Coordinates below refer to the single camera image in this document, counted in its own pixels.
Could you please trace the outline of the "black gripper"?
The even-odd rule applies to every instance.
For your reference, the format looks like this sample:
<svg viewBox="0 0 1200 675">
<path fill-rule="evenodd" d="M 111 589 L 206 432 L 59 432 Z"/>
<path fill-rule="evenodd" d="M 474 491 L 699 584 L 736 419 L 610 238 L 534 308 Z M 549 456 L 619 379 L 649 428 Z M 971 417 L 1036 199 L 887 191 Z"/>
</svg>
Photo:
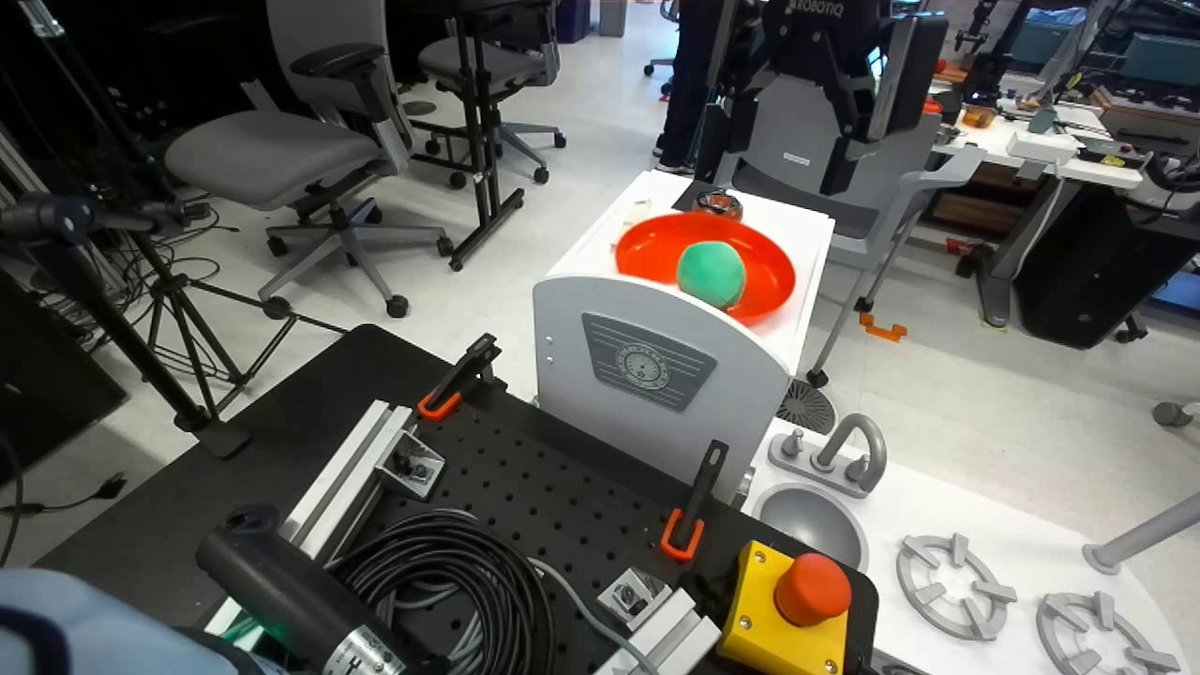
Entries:
<svg viewBox="0 0 1200 675">
<path fill-rule="evenodd" d="M 837 118 L 825 131 L 820 191 L 839 196 L 869 138 L 910 131 L 922 122 L 944 34 L 944 12 L 900 9 L 896 0 L 764 0 L 749 101 L 764 109 L 777 86 L 816 86 Z M 711 98 L 699 129 L 695 177 L 700 186 L 726 186 L 726 138 L 730 101 Z"/>
</svg>

